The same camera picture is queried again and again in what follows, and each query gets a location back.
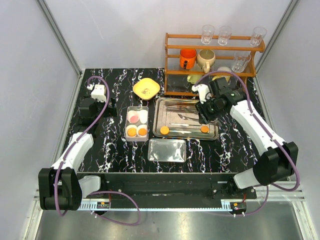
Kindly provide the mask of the metal tongs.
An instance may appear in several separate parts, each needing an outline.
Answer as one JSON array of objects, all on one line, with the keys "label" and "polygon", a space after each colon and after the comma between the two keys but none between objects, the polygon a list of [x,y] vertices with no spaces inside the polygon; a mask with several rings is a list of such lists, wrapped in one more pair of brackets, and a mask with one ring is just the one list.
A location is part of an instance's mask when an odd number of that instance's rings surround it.
[{"label": "metal tongs", "polygon": [[180,113],[177,114],[182,120],[187,120],[187,121],[194,121],[194,122],[198,122],[200,124],[206,124],[206,125],[214,125],[214,126],[218,126],[218,127],[221,127],[222,124],[218,121],[218,120],[213,120],[213,121],[209,121],[209,122],[204,122],[203,120],[201,119],[198,119],[198,118],[194,118],[194,117],[189,117],[189,116],[185,116],[185,115],[182,115]]}]

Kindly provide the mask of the pink sandwich cookie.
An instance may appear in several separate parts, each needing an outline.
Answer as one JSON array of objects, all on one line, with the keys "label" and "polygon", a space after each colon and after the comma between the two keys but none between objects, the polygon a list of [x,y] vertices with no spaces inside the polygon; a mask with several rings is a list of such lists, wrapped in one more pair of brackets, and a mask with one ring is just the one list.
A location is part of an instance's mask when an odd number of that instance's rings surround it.
[{"label": "pink sandwich cookie", "polygon": [[132,124],[135,124],[139,121],[139,116],[137,114],[130,115],[128,121]]}]

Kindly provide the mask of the orange sandwich cookie top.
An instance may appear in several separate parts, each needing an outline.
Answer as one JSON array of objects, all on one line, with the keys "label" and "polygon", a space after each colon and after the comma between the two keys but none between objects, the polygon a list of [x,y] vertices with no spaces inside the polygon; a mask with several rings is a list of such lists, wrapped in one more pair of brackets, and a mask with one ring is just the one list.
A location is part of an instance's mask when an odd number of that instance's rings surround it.
[{"label": "orange sandwich cookie top", "polygon": [[135,137],[137,135],[137,129],[134,127],[130,127],[127,129],[126,133],[129,137]]}]

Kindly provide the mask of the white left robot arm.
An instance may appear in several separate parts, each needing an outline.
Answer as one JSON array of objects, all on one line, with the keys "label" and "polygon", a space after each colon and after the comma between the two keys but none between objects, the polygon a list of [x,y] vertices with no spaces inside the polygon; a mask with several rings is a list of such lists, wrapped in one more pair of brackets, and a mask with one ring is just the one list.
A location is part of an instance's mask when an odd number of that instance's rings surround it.
[{"label": "white left robot arm", "polygon": [[108,186],[99,176],[77,177],[87,152],[93,147],[97,137],[98,120],[116,117],[116,100],[111,98],[108,105],[92,97],[85,97],[79,105],[78,132],[74,133],[61,157],[49,168],[42,168],[38,173],[39,203],[42,210],[76,211],[89,194],[103,198],[108,193]]}]

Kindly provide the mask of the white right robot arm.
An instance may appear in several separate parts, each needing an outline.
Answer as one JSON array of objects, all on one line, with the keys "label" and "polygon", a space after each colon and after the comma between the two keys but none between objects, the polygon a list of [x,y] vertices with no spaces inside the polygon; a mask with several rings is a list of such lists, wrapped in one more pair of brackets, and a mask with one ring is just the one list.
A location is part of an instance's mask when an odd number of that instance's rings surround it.
[{"label": "white right robot arm", "polygon": [[286,142],[271,129],[254,108],[246,88],[233,89],[223,76],[208,83],[198,80],[191,89],[199,95],[195,105],[199,123],[210,124],[223,112],[229,113],[258,150],[257,163],[234,175],[227,185],[230,197],[239,198],[245,189],[254,186],[273,185],[280,189],[276,182],[292,175],[295,175],[296,183],[290,191],[299,187],[300,174],[296,167],[298,146],[294,142]]}]

